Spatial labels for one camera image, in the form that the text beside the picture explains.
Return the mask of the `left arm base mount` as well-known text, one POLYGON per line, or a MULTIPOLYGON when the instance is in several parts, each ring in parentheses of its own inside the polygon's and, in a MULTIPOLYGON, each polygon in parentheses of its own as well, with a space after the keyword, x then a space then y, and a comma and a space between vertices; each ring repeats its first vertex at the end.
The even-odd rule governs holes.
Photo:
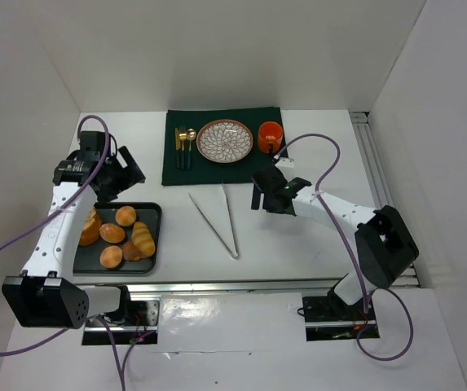
MULTIPOLYGON (((125 345, 156 345, 158 342, 158 323, 160 317, 160 298, 126 302, 123 311, 105 314, 104 320, 109 326, 117 346, 125 345)), ((82 345, 110 345, 107 329, 97 319, 86 322, 83 330, 82 345)))

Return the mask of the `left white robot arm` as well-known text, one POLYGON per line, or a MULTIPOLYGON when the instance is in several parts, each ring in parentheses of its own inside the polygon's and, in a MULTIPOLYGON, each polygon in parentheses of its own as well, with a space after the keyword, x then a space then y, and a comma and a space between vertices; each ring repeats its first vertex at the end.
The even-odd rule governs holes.
POLYGON ((104 156, 110 146, 105 134, 87 131, 78 150, 55 168, 49 220, 20 274, 7 276, 2 285, 22 327, 78 329, 91 317, 121 308, 123 289, 73 283, 73 264, 92 207, 145 180, 127 147, 104 156))

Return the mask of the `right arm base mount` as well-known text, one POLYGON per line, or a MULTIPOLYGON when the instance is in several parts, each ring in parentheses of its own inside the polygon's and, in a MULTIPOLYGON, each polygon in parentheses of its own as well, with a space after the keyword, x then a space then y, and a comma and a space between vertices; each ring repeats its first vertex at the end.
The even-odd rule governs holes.
POLYGON ((307 341, 355 340, 380 336, 373 308, 364 313, 360 303, 347 306, 329 296, 302 298, 297 314, 305 321, 307 341))

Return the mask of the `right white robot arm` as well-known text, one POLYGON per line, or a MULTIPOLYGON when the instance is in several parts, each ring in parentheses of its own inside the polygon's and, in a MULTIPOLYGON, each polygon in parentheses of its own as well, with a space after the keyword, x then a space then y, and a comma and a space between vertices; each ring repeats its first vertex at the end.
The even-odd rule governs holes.
POLYGON ((389 288, 419 257, 419 249, 399 211, 351 203, 294 175, 284 158, 252 176, 251 209, 305 217, 334 229, 350 253, 353 270, 327 294, 325 306, 337 317, 351 308, 368 307, 378 288, 389 288))

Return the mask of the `striped long bread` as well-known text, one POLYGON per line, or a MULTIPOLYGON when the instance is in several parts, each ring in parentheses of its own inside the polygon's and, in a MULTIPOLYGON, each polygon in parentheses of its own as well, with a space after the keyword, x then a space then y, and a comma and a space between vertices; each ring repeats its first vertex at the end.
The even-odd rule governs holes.
POLYGON ((143 222, 136 222, 132 229, 132 243, 146 257, 152 256, 156 251, 155 240, 148 226, 143 222))

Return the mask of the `metal tongs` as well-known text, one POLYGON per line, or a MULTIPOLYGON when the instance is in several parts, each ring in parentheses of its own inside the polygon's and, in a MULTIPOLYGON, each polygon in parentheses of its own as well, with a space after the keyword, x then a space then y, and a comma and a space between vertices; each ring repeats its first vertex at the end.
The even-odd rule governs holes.
POLYGON ((189 192, 188 196, 229 256, 238 259, 240 254, 226 186, 221 184, 208 191, 189 192))

